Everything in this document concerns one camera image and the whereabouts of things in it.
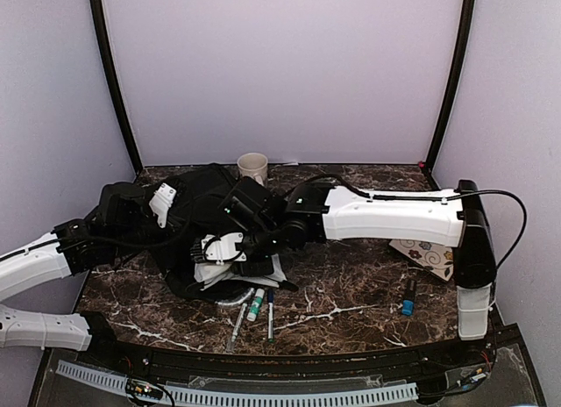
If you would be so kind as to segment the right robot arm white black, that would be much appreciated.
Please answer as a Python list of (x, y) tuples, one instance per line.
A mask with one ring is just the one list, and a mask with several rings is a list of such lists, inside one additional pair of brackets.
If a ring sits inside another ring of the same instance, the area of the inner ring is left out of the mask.
[(449, 247), (459, 338), (448, 345), (447, 358), (464, 367), (479, 355), (498, 267), (474, 182), (435, 192), (393, 192), (310, 181), (280, 196), (244, 178), (218, 212), (238, 229), (209, 232), (193, 245), (195, 280), (204, 287), (234, 277), (235, 264), (263, 261), (309, 242), (396, 239)]

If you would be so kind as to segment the black student backpack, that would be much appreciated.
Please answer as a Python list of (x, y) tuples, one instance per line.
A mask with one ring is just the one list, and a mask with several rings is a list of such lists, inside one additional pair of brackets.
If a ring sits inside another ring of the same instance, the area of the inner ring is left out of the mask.
[(195, 279), (195, 261), (191, 255), (198, 239), (240, 230), (218, 209), (236, 182), (236, 176), (227, 167), (211, 163), (142, 187), (146, 200), (150, 200), (162, 184), (177, 191), (167, 214), (167, 227), (147, 234), (156, 243), (171, 241), (167, 246), (150, 248), (148, 252), (175, 296), (214, 303), (241, 296), (249, 289), (249, 282), (232, 279), (220, 280), (206, 289)]

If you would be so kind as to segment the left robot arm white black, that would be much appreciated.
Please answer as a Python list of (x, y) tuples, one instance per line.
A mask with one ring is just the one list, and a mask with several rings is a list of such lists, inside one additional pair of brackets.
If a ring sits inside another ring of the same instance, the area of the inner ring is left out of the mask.
[[(32, 243), (1, 256), (1, 300), (40, 284), (76, 276), (119, 258), (177, 246), (185, 239), (183, 226), (161, 228), (157, 223), (104, 225), (74, 219), (57, 225)], [(105, 368), (117, 368), (124, 350), (102, 314), (48, 314), (1, 306), (1, 347), (32, 346), (89, 350)]]

